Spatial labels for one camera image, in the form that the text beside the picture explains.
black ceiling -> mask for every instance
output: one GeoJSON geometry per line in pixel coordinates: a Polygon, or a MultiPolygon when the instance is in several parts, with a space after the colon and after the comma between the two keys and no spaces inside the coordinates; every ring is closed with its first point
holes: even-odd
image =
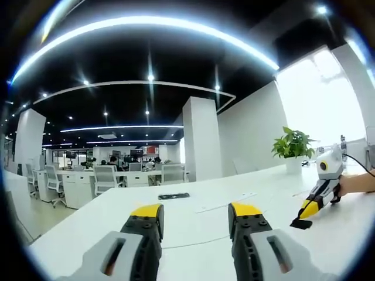
{"type": "MultiPolygon", "coordinates": [[[[158,15],[185,18],[246,39],[247,33],[265,20],[286,1],[109,1],[86,0],[70,12],[53,29],[45,44],[87,23],[126,15],[158,15]]],[[[291,11],[290,16],[298,11],[291,11]]],[[[275,39],[277,62],[282,67],[305,53],[327,44],[330,48],[343,43],[344,29],[333,15],[331,28],[312,12],[310,18],[292,27],[275,39]]],[[[221,90],[233,95],[238,102],[272,80],[274,71],[237,49],[242,66],[225,79],[225,64],[220,64],[228,52],[233,52],[222,40],[201,33],[177,28],[154,26],[115,26],[83,34],[64,42],[46,53],[11,88],[8,134],[16,131],[18,113],[23,104],[44,115],[50,125],[46,132],[54,135],[53,143],[69,139],[59,133],[62,129],[86,126],[171,125],[181,114],[190,96],[216,100],[220,108],[229,100],[215,93],[166,85],[107,85],[67,92],[33,105],[43,93],[54,92],[90,83],[146,80],[151,58],[155,80],[214,88],[215,67],[218,66],[221,90]]],[[[147,131],[116,131],[125,139],[136,140],[147,131]]],[[[168,137],[169,131],[152,131],[158,139],[168,137]]],[[[98,132],[71,133],[71,142],[95,141],[98,132]]],[[[182,130],[175,137],[181,137],[182,130]]],[[[45,136],[45,144],[50,137],[45,136]]]]}

gray gripper housing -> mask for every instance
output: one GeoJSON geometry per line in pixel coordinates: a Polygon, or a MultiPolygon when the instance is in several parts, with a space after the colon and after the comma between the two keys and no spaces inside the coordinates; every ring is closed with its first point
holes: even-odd
{"type": "Polygon", "coordinates": [[[309,251],[280,229],[250,234],[260,259],[264,281],[332,281],[337,276],[322,273],[311,263],[309,251]],[[289,271],[283,273],[274,245],[289,271]]]}
{"type": "Polygon", "coordinates": [[[58,281],[127,281],[142,235],[112,231],[90,248],[84,255],[82,266],[69,277],[58,281]],[[105,269],[115,251],[119,251],[111,276],[105,269]]]}

black phone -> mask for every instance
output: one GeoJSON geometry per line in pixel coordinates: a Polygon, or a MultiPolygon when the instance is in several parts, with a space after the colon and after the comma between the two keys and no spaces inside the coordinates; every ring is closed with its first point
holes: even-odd
{"type": "Polygon", "coordinates": [[[159,200],[187,198],[187,197],[190,197],[189,193],[163,194],[163,195],[158,196],[159,200]]]}

floor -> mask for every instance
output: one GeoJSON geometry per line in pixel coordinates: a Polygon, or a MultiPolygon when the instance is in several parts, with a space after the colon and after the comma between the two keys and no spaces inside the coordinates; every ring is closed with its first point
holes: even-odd
{"type": "Polygon", "coordinates": [[[37,223],[42,230],[42,235],[75,212],[74,209],[66,208],[60,203],[54,209],[51,203],[45,203],[40,199],[34,198],[31,199],[31,206],[37,223]]]}

ceiling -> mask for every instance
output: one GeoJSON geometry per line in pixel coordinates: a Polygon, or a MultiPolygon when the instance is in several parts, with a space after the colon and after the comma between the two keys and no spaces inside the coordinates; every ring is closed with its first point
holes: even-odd
{"type": "MultiPolygon", "coordinates": [[[[303,4],[286,0],[203,2],[83,1],[58,22],[41,46],[35,45],[37,32],[29,33],[28,43],[23,46],[25,53],[13,59],[17,63],[9,68],[8,77],[13,76],[20,61],[67,31],[118,16],[168,16],[212,26],[252,44],[280,67],[323,44],[332,49],[343,43],[345,29],[341,21],[330,15],[330,29],[325,19],[316,16],[313,1],[303,4]],[[252,36],[252,30],[265,35],[264,38],[252,36]]],[[[51,143],[56,147],[63,142],[76,143],[80,148],[94,146],[86,142],[97,141],[97,135],[111,132],[125,141],[179,140],[183,130],[171,132],[169,128],[60,131],[97,126],[173,125],[190,96],[213,99],[217,109],[230,99],[214,91],[157,84],[85,87],[50,97],[61,90],[82,86],[84,80],[90,84],[147,80],[149,68],[155,81],[213,90],[217,80],[220,91],[236,96],[224,110],[268,84],[275,73],[258,58],[203,33],[153,25],[112,26],[62,43],[15,81],[9,97],[13,105],[9,105],[8,121],[4,122],[8,125],[7,134],[14,135],[19,113],[33,108],[50,122],[45,127],[43,144],[51,143]]]]}

